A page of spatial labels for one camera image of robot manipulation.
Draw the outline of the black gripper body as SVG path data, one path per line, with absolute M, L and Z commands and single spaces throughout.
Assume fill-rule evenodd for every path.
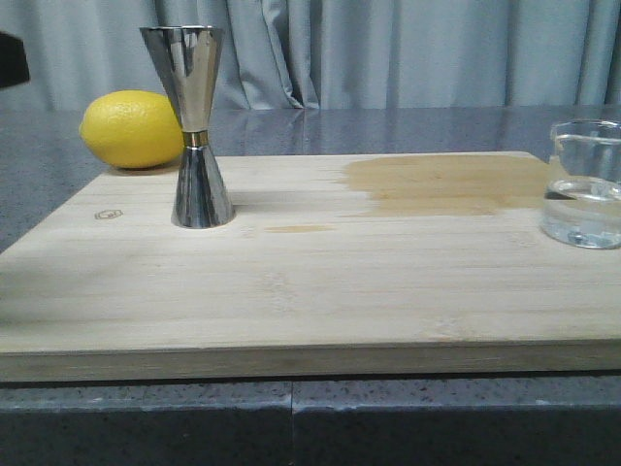
M 0 33 L 0 87 L 28 83 L 30 72 L 23 41 L 6 32 Z

